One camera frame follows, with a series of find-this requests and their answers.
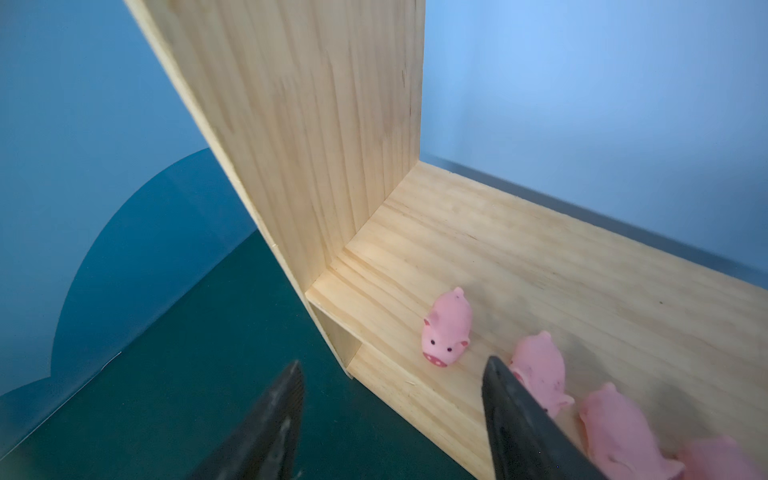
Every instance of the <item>pig figurine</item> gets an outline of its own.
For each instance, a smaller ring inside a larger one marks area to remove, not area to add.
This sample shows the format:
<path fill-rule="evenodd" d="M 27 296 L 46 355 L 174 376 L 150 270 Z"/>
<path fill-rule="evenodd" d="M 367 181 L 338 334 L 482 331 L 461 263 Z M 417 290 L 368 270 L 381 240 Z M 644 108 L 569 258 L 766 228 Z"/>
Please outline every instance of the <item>pig figurine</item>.
<path fill-rule="evenodd" d="M 661 456 L 640 408 L 613 383 L 590 393 L 579 416 L 589 458 L 610 480 L 671 480 L 684 470 L 681 462 Z"/>
<path fill-rule="evenodd" d="M 448 366 L 464 353 L 472 329 L 472 308 L 464 290 L 456 287 L 435 300 L 424 319 L 422 352 L 437 366 Z"/>
<path fill-rule="evenodd" d="M 573 405 L 573 397 L 565 395 L 565 362 L 549 332 L 520 340 L 509 370 L 551 418 Z"/>
<path fill-rule="evenodd" d="M 684 480 L 765 480 L 760 470 L 727 435 L 693 440 L 677 454 Z"/>

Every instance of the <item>blue wall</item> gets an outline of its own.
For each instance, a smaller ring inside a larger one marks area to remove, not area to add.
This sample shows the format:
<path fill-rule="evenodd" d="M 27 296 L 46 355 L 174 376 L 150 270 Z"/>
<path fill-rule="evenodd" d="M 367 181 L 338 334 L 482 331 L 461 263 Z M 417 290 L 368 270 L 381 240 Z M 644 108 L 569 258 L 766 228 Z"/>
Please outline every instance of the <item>blue wall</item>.
<path fill-rule="evenodd" d="M 422 152 L 765 271 L 767 48 L 764 0 L 428 0 Z"/>
<path fill-rule="evenodd" d="M 0 2 L 0 456 L 254 231 L 205 147 L 122 2 Z"/>

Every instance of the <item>pig snout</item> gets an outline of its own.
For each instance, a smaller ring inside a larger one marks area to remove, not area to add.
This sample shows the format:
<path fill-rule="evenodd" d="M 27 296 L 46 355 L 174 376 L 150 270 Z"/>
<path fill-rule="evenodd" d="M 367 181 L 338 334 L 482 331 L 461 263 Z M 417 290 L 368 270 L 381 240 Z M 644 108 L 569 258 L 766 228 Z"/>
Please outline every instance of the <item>pig snout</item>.
<path fill-rule="evenodd" d="M 442 367 L 448 366 L 441 359 L 437 358 L 436 356 L 429 355 L 428 353 L 424 354 L 424 358 L 426 358 L 427 360 L 429 360 L 430 362 L 432 362 L 437 366 L 442 366 Z"/>

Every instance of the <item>black pointed object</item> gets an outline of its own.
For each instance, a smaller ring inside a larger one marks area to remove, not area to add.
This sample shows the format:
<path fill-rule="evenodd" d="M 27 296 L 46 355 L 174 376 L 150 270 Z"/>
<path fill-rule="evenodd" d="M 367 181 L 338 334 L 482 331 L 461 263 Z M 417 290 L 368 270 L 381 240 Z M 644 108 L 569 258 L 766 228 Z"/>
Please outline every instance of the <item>black pointed object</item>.
<path fill-rule="evenodd" d="M 497 480 L 607 480 L 495 356 L 482 402 Z"/>
<path fill-rule="evenodd" d="M 290 480 L 303 402 L 304 375 L 297 360 L 187 480 Z"/>

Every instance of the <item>green floor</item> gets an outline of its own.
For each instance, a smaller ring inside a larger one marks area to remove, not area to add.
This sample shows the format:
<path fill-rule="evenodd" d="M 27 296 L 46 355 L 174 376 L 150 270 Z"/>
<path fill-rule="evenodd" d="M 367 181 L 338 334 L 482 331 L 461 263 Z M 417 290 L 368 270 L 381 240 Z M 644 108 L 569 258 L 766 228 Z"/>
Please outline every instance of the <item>green floor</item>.
<path fill-rule="evenodd" d="M 255 233 L 0 462 L 0 479 L 183 478 L 292 359 L 307 383 L 296 477 L 471 478 L 342 373 Z"/>

